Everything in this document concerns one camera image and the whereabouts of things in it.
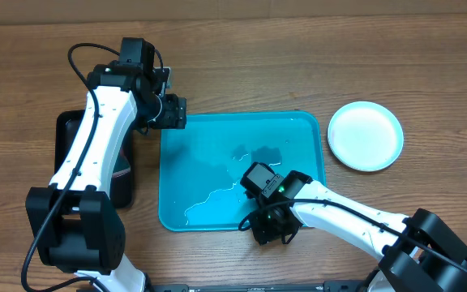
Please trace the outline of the green and pink sponge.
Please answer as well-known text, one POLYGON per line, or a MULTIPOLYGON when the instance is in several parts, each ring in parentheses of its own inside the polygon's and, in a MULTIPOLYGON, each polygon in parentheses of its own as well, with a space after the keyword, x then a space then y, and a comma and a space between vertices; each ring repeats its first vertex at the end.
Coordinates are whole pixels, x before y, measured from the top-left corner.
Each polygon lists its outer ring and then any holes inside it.
POLYGON ((114 166, 112 177, 120 177, 131 172, 131 165, 128 160, 117 160, 114 166))

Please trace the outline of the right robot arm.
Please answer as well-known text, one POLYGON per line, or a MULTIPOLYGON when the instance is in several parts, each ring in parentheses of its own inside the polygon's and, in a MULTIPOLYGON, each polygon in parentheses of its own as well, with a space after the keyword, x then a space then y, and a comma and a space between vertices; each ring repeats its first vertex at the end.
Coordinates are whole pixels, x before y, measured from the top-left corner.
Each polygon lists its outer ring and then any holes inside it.
POLYGON ((242 177, 258 208, 239 223, 264 245, 290 243, 303 226, 336 235, 366 252, 377 268, 359 291, 467 291, 467 246, 436 214, 408 217, 338 195, 297 171, 283 177, 255 163, 242 177))

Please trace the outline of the light blue plate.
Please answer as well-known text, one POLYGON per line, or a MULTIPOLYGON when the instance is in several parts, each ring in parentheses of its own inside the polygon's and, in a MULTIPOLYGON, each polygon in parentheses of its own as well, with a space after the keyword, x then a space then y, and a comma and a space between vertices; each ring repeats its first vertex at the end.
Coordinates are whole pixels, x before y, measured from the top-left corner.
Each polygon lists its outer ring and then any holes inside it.
POLYGON ((327 139, 342 164, 362 172, 388 168, 401 155, 405 142, 399 119, 370 101, 340 107, 328 124, 327 139))

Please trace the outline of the teal plastic tray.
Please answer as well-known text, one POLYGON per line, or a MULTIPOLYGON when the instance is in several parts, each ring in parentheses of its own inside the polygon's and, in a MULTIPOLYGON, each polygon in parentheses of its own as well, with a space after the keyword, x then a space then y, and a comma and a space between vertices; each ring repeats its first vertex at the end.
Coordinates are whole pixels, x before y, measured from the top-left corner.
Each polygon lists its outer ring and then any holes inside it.
POLYGON ((326 181, 319 123, 304 111, 194 114, 161 132, 159 211, 168 230, 236 230, 256 209, 240 184, 255 163, 326 181))

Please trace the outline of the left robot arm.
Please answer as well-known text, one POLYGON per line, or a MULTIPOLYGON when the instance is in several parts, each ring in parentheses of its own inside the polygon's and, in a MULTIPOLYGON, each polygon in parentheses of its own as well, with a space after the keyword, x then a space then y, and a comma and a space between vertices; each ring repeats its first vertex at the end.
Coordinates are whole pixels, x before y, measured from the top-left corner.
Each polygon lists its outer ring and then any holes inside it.
POLYGON ((171 70, 141 62, 97 65, 81 80, 88 89, 84 115, 70 150, 47 187, 26 201, 34 239, 21 271, 26 291, 33 254, 97 291, 150 291, 148 276, 127 258, 125 227, 112 197, 114 168, 133 129, 182 129, 186 100, 167 94, 171 70))

